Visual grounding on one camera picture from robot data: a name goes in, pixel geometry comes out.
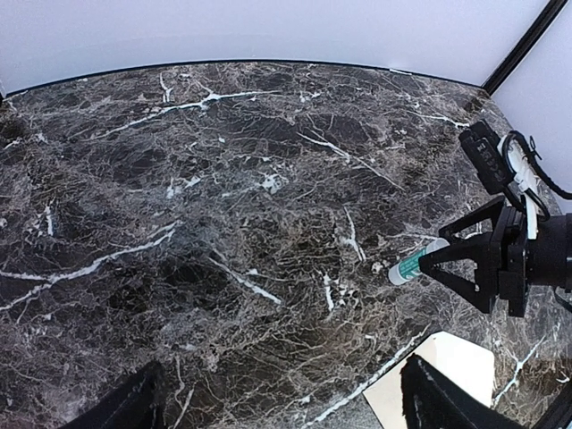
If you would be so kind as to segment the beige paper envelope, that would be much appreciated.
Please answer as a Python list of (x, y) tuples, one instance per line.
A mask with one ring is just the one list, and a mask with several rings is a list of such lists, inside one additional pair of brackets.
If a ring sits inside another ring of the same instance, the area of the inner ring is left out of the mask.
[(384, 428), (406, 428), (406, 401), (415, 392), (429, 406), (439, 398), (451, 404), (492, 405), (495, 378), (493, 353), (445, 331), (428, 336), (364, 391)]

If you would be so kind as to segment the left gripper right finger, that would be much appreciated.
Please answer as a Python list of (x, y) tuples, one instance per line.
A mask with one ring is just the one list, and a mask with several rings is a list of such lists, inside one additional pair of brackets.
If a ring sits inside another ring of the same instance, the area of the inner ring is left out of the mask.
[(417, 354), (400, 371), (403, 416), (408, 428), (519, 428), (489, 409)]

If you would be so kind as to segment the white green glue stick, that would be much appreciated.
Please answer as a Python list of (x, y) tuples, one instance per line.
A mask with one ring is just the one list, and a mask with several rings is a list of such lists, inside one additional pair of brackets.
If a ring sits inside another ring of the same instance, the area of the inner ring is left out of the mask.
[(421, 248), (411, 256), (398, 262), (388, 272), (390, 283), (400, 286), (406, 282), (416, 279), (416, 277), (422, 273), (419, 267), (419, 259), (427, 254), (433, 253), (434, 251), (446, 248), (449, 244), (450, 243), (446, 239), (439, 238)]

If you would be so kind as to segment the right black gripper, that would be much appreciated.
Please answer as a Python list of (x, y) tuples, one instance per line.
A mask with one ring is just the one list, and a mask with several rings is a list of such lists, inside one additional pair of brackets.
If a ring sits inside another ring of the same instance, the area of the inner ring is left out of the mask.
[[(486, 232), (468, 239), (455, 236), (486, 220), (491, 222), (493, 234)], [(508, 302), (509, 316), (525, 316), (529, 292), (526, 217), (516, 208), (505, 206), (505, 197), (498, 196), (441, 227), (438, 236), (450, 245), (420, 257), (422, 273), (458, 294), (481, 313), (492, 312), (498, 295)], [(491, 250), (491, 244), (493, 249), (499, 250), (499, 268), (498, 254)]]

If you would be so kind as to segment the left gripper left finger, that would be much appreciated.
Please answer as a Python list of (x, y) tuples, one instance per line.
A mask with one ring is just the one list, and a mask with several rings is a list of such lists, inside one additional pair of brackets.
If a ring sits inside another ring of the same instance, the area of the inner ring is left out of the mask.
[(151, 361), (63, 428), (165, 428), (164, 368)]

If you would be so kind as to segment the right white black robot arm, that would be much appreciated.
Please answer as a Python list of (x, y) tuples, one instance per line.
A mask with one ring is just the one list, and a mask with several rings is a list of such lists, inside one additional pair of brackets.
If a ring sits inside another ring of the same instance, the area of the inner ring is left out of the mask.
[(510, 316), (524, 316), (532, 286), (571, 291), (570, 214), (542, 222), (533, 240), (526, 217), (496, 197), (440, 228), (439, 236), (449, 245), (420, 257), (421, 272), (484, 314), (504, 299)]

